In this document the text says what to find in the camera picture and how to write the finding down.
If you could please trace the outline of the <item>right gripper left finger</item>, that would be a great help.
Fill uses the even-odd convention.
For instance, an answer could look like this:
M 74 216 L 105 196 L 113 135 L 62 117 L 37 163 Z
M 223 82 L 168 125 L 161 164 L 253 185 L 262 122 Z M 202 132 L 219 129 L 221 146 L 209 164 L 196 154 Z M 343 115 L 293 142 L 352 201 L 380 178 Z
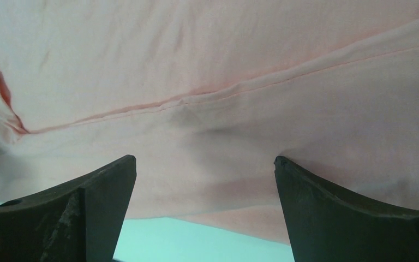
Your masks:
M 0 261 L 113 261 L 136 180 L 126 155 L 0 205 Z

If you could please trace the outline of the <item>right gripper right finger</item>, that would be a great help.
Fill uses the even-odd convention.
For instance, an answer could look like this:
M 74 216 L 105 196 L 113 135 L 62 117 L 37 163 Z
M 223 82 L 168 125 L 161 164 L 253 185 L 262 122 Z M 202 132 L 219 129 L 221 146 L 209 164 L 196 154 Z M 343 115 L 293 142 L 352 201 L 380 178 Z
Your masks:
M 275 179 L 296 261 L 419 261 L 419 211 L 383 203 L 278 156 Z

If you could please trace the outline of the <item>pink t shirt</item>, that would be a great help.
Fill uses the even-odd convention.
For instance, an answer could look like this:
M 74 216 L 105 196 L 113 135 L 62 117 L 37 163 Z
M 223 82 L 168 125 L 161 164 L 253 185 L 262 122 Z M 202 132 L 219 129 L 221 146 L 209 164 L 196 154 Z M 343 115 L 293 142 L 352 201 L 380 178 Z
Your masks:
M 277 156 L 419 210 L 419 1 L 0 1 L 0 201 L 126 154 L 132 219 L 286 243 Z

